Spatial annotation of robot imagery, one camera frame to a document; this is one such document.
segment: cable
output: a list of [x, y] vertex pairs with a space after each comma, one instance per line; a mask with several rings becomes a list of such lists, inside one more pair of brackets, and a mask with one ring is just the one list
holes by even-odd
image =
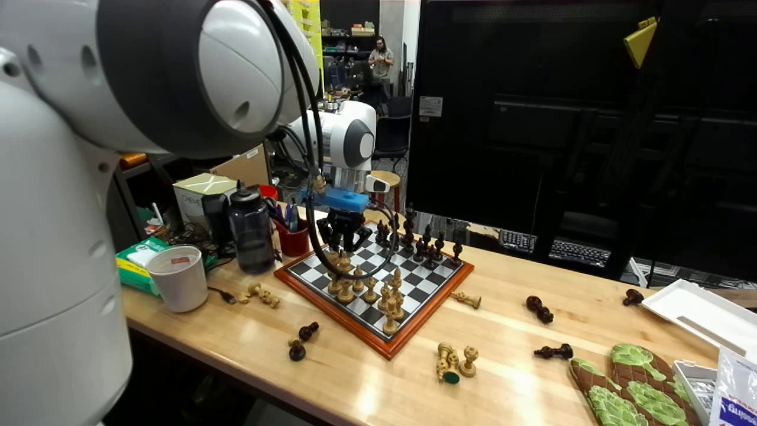
[[[302, 100], [302, 93], [307, 94], [313, 109], [318, 109], [318, 100], [314, 100], [314, 89], [313, 89], [313, 83], [307, 77], [307, 67], [302, 62], [302, 57], [299, 54], [293, 41], [290, 41], [290, 34], [283, 29], [283, 24], [280, 21], [280, 16], [275, 15], [269, 0], [260, 0], [263, 9], [268, 11], [273, 25], [275, 25], [275, 34], [280, 36], [280, 42], [283, 48], [283, 54], [289, 57], [289, 69], [290, 69], [290, 77], [295, 83], [295, 94], [299, 94], [299, 106], [300, 106], [300, 114], [302, 114], [302, 130], [305, 130], [305, 150], [307, 150], [307, 162], [309, 166], [314, 163], [314, 154], [313, 154], [313, 143], [309, 143], [309, 127], [307, 127], [307, 106], [305, 106], [305, 100]], [[325, 134], [322, 134], [322, 122], [319, 122], [319, 114], [313, 112], [313, 119], [314, 119], [314, 137], [318, 137], [318, 144], [319, 144], [319, 156], [318, 156], [318, 166], [322, 170], [322, 163], [325, 163]], [[307, 215], [307, 235], [313, 240], [313, 251], [314, 256], [322, 260], [322, 264], [334, 273], [336, 276], [346, 276], [346, 279], [366, 279], [366, 276], [373, 276], [378, 269], [383, 269], [390, 257], [385, 257], [380, 264], [375, 264], [371, 273], [365, 273], [365, 274], [347, 274], [342, 269], [339, 269], [325, 254], [322, 244], [319, 244], [319, 235], [318, 235], [318, 227], [314, 227], [314, 198], [313, 196], [305, 196], [305, 215]]]

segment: knight chess piece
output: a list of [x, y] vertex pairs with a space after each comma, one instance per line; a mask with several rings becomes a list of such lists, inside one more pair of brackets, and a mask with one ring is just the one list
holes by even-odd
[[467, 357], [467, 359], [463, 359], [463, 365], [459, 366], [459, 373], [463, 373], [463, 377], [471, 379], [471, 377], [475, 377], [475, 365], [474, 365], [474, 363], [477, 359], [477, 350], [475, 350], [474, 345], [467, 345], [467, 348], [463, 348], [463, 357]]

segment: white container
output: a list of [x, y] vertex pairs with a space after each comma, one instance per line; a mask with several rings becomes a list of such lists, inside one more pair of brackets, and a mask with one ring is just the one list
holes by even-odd
[[203, 254], [197, 247], [171, 247], [147, 269], [171, 313], [190, 313], [208, 300]]

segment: cup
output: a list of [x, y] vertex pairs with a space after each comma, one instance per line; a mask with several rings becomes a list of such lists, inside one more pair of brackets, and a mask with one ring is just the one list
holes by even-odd
[[197, 247], [171, 247], [147, 269], [171, 313], [190, 313], [208, 300], [203, 254]]
[[282, 242], [282, 254], [287, 257], [299, 257], [309, 251], [309, 240], [307, 240], [307, 222], [300, 222], [299, 229], [289, 229], [282, 222], [277, 222], [280, 242]]

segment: black container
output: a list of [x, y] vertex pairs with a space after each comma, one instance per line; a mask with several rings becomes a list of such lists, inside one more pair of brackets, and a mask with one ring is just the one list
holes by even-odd
[[268, 203], [255, 188], [232, 195], [230, 227], [241, 269], [257, 274], [275, 264]]

